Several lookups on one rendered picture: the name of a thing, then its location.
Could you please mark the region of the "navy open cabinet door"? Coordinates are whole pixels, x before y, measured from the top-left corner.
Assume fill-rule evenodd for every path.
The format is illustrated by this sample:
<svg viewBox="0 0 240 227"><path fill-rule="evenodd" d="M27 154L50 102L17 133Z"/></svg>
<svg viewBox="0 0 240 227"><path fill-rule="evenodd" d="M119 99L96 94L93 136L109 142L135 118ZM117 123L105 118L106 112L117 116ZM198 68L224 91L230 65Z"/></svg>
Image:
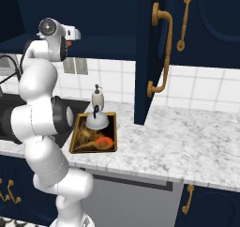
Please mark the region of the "navy open cabinet door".
<svg viewBox="0 0 240 227"><path fill-rule="evenodd" d="M137 41L135 69L134 123L143 125L151 106L154 93L147 97L147 85L162 85L169 24L159 19L157 26L152 25L153 4L159 3L159 9L168 11L172 16L174 0L138 0Z"/></svg>

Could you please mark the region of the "gold-rimmed dark picture tray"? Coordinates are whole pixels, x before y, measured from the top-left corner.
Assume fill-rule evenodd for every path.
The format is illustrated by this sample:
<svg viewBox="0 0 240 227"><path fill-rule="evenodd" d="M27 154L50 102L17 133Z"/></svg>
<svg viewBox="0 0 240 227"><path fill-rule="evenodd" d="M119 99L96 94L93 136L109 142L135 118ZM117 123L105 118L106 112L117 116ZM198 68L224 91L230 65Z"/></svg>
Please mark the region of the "gold-rimmed dark picture tray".
<svg viewBox="0 0 240 227"><path fill-rule="evenodd" d="M115 152L117 150L116 113L106 113L109 126L101 130L89 129L86 126L88 115L89 113L79 113L77 115L69 152L71 154ZM113 140L112 147L107 150L98 150L96 139L100 137L110 137Z"/></svg>

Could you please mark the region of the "orange mug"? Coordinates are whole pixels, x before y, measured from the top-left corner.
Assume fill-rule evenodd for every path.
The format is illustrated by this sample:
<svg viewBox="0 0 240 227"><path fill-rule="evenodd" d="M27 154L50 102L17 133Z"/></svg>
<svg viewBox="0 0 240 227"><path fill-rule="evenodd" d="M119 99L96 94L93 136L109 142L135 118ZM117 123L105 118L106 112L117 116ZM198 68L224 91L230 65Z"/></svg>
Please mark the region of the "orange mug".
<svg viewBox="0 0 240 227"><path fill-rule="evenodd" d="M107 150L113 146L113 140L110 137L100 137L96 139L96 147L98 150Z"/></svg>

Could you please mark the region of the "navy base cupboard doors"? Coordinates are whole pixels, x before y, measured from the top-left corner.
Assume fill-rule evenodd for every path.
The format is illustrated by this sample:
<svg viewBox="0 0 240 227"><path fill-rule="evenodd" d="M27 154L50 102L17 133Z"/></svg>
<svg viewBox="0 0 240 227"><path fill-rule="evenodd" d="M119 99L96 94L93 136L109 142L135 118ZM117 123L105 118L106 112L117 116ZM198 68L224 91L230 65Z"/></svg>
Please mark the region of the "navy base cupboard doors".
<svg viewBox="0 0 240 227"><path fill-rule="evenodd" d="M36 189L34 172L25 159L0 156L0 178L7 201L0 199L0 216L50 226L57 217L56 196Z"/></svg>

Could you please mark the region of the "white soap dispenser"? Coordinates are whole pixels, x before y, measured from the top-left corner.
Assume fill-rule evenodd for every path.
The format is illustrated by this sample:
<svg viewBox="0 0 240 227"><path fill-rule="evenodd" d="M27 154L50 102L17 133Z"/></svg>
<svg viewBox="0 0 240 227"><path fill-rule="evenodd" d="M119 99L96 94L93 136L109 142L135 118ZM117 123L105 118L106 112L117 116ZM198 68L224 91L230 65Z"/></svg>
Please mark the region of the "white soap dispenser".
<svg viewBox="0 0 240 227"><path fill-rule="evenodd" d="M104 108L104 95L98 84L95 85L95 90L92 93L92 106L96 113Z"/></svg>

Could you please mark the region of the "black tap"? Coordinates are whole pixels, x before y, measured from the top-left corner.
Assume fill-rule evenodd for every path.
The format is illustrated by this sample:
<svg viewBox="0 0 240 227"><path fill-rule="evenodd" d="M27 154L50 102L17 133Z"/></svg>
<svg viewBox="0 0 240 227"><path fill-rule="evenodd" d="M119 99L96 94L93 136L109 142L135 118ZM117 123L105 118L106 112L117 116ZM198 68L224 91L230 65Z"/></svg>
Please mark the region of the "black tap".
<svg viewBox="0 0 240 227"><path fill-rule="evenodd" d="M21 79L22 75L21 75L20 70L19 70L18 67L17 67L16 61L15 61L10 55L8 55L8 54L3 54L3 55L1 55L1 56L0 56L0 59L2 59L2 58L6 58L7 60L9 59L9 60L13 63L14 68L15 68L15 72L12 73L11 75L7 76L7 77L6 77L2 82L0 82L0 83L6 82L6 81L9 80L10 78L12 78L14 75L17 76L18 82L20 82L20 79Z"/></svg>

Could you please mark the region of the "black sink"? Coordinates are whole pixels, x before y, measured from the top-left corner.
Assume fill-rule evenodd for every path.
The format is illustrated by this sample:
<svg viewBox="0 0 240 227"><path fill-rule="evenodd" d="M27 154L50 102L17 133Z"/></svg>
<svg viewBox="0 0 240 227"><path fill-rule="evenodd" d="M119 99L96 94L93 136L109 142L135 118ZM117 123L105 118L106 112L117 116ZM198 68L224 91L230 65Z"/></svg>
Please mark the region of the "black sink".
<svg viewBox="0 0 240 227"><path fill-rule="evenodd" d="M83 114L90 104L89 101L85 100L64 98L63 101L71 108L74 117L77 117L77 114ZM5 93L2 97L0 97L0 140L11 142L11 139L4 133L2 129L2 115L6 109L17 107L19 105L24 105L24 101L20 98L19 95ZM60 148L63 147L72 130L73 128L71 128L66 133L54 135L55 142Z"/></svg>

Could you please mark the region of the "grey dishwasher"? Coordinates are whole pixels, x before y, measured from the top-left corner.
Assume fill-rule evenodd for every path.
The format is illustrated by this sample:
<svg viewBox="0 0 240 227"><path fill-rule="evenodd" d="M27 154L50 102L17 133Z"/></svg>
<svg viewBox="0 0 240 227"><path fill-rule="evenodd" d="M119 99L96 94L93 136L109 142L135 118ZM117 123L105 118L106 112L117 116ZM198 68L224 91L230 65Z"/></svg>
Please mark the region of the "grey dishwasher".
<svg viewBox="0 0 240 227"><path fill-rule="evenodd" d="M94 177L83 209L96 227L174 227L182 183L86 169Z"/></svg>

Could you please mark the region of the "navy base cupboard door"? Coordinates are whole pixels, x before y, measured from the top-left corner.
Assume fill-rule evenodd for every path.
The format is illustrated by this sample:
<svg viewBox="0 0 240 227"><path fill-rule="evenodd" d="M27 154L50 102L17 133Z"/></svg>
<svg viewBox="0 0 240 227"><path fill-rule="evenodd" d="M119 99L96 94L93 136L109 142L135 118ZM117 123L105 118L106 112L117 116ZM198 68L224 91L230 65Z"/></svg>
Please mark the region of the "navy base cupboard door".
<svg viewBox="0 0 240 227"><path fill-rule="evenodd" d="M184 215L188 185L184 185L174 227L240 227L240 192L194 186L189 211Z"/></svg>

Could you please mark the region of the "navy open wall cabinet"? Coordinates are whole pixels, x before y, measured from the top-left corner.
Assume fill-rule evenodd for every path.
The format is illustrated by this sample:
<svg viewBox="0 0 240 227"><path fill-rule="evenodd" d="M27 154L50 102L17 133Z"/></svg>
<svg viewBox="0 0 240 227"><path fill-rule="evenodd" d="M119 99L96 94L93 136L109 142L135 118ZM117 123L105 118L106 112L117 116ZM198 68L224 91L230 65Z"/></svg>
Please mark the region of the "navy open wall cabinet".
<svg viewBox="0 0 240 227"><path fill-rule="evenodd" d="M135 58L137 0L0 0L0 53L21 53L47 17L80 30L69 57Z"/></svg>

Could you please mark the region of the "grey wall socket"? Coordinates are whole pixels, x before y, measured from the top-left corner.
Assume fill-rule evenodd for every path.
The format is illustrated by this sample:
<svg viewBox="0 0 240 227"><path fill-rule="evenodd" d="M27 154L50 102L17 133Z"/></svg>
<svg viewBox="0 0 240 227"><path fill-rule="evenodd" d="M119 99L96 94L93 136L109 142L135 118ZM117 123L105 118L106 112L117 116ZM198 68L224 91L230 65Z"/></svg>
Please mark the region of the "grey wall socket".
<svg viewBox="0 0 240 227"><path fill-rule="evenodd" d="M64 72L69 74L75 73L74 59L69 57L66 58L63 62Z"/></svg>
<svg viewBox="0 0 240 227"><path fill-rule="evenodd" d="M76 58L75 59L76 71L78 74L87 75L87 60L85 58Z"/></svg>

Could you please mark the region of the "navy wall cabinet door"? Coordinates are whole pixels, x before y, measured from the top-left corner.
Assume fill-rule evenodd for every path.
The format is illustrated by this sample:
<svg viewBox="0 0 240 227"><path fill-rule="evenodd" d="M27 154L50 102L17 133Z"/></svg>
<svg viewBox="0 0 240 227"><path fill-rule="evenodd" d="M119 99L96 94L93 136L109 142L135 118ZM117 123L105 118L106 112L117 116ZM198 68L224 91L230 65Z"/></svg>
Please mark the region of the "navy wall cabinet door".
<svg viewBox="0 0 240 227"><path fill-rule="evenodd" d="M174 0L172 43L181 38L186 4ZM185 49L172 48L178 66L240 68L240 0L191 0Z"/></svg>

